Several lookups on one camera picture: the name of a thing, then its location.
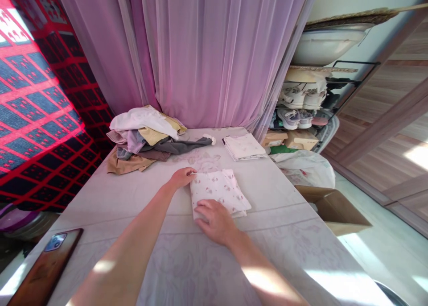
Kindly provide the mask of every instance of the white sneaker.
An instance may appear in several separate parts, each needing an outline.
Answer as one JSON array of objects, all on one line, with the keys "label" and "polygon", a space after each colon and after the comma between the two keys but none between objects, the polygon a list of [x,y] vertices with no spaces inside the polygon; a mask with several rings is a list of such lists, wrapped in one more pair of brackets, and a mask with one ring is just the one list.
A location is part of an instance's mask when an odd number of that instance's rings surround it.
[{"label": "white sneaker", "polygon": [[290,109],[303,108],[305,93],[298,87],[288,87],[281,90],[278,103],[285,105]]},{"label": "white sneaker", "polygon": [[296,130],[300,122],[300,114],[297,110],[279,109],[276,111],[282,120],[284,128],[287,130]]},{"label": "white sneaker", "polygon": [[306,110],[300,110],[300,121],[298,128],[310,128],[312,126],[313,115]]},{"label": "white sneaker", "polygon": [[303,101],[303,108],[306,110],[319,110],[321,108],[321,103],[322,101],[324,101],[326,95],[326,91],[318,93],[317,89],[311,89],[307,91],[305,99]]}]

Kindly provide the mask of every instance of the bed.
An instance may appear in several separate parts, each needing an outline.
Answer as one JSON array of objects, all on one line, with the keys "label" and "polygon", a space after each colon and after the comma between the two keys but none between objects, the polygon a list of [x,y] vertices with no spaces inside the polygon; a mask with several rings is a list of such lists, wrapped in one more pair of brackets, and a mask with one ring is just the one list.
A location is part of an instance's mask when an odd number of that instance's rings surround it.
[{"label": "bed", "polygon": [[[244,128],[191,129],[185,134],[189,140],[210,134],[216,144],[155,162],[143,172],[107,174],[104,160],[1,290],[0,305],[7,304],[53,234],[81,227],[84,233],[49,302],[65,305],[160,186],[187,166],[199,172],[233,169],[252,206],[247,217],[235,220],[237,226],[311,305],[391,305],[269,158],[232,160],[221,139],[245,133]],[[193,223],[188,186],[172,199],[137,304],[260,304],[230,252]]]}]

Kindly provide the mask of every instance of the pile of clothes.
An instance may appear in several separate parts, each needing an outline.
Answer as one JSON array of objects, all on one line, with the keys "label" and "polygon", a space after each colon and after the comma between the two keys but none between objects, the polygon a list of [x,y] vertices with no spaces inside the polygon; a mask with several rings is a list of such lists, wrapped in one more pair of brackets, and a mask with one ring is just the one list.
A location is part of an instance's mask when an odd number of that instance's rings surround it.
[{"label": "pile of clothes", "polygon": [[116,148],[108,158],[107,172],[115,174],[143,171],[157,160],[167,161],[171,154],[215,144],[209,135],[197,141],[179,140],[187,128],[150,105],[119,114],[111,121],[110,130],[107,136]]},{"label": "pile of clothes", "polygon": [[223,144],[233,161],[268,157],[266,150],[263,149],[250,133],[244,136],[227,136],[223,138]]}]

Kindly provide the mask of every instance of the white printed cloth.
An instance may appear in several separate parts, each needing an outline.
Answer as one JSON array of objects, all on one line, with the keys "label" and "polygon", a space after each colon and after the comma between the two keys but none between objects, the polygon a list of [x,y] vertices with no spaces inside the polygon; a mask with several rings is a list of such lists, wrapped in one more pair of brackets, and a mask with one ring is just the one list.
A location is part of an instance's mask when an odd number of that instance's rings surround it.
[{"label": "white printed cloth", "polygon": [[202,199],[220,202],[233,218],[246,216],[246,210],[251,209],[251,204],[239,188],[232,169],[196,174],[196,179],[190,183],[190,197],[193,219],[205,219],[194,210],[197,202]]},{"label": "white printed cloth", "polygon": [[250,133],[244,136],[227,136],[223,138],[223,142],[234,161],[268,157],[265,149]]}]

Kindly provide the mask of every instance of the wall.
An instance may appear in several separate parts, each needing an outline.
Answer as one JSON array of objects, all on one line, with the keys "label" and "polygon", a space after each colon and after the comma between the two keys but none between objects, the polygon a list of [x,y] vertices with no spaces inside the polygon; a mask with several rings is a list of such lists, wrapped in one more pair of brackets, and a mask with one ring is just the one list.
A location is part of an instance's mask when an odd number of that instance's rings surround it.
[{"label": "wall", "polygon": [[[374,8],[388,7],[398,8],[419,4],[421,0],[315,0],[308,21],[314,21],[324,17],[335,15],[361,12]],[[411,12],[402,12],[398,16],[389,21],[373,27],[366,38],[360,43],[352,47],[346,52],[341,60],[346,61],[372,61],[376,55],[384,48],[385,44],[394,35],[394,33],[402,26],[409,17]],[[342,65],[341,67],[359,68],[355,65]],[[335,74],[335,77],[349,77],[354,79],[357,74]]]}]

